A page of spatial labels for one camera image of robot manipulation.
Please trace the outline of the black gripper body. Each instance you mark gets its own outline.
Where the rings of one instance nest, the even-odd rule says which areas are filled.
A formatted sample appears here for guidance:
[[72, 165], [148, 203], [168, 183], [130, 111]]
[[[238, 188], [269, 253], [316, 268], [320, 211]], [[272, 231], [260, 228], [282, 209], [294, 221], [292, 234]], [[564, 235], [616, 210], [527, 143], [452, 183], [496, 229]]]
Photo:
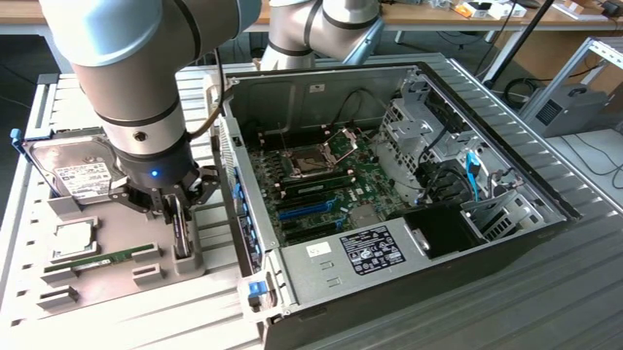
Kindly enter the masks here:
[[192, 183], [198, 177], [189, 145], [172, 147], [145, 157], [117, 150], [117, 159], [121, 171], [138, 187], [172, 187], [178, 182]]

